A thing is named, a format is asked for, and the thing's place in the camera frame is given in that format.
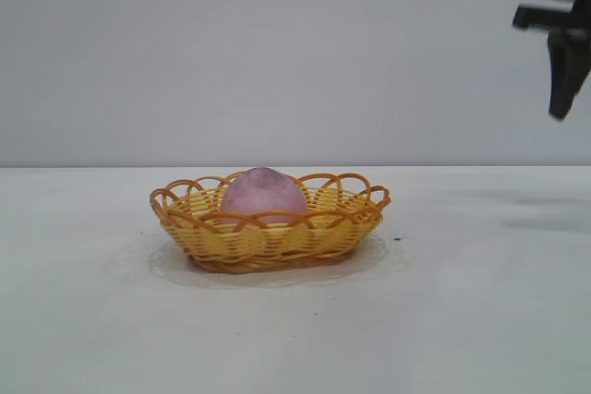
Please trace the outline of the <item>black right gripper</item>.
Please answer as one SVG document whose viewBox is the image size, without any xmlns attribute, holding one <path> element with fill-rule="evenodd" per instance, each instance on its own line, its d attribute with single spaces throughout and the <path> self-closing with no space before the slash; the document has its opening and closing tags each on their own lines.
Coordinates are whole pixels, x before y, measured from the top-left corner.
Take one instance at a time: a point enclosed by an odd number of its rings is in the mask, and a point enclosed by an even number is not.
<svg viewBox="0 0 591 394">
<path fill-rule="evenodd" d="M 520 4 L 512 25 L 549 33 L 549 115 L 564 120 L 590 73 L 590 0 L 559 1 L 571 2 L 571 8 Z"/>
</svg>

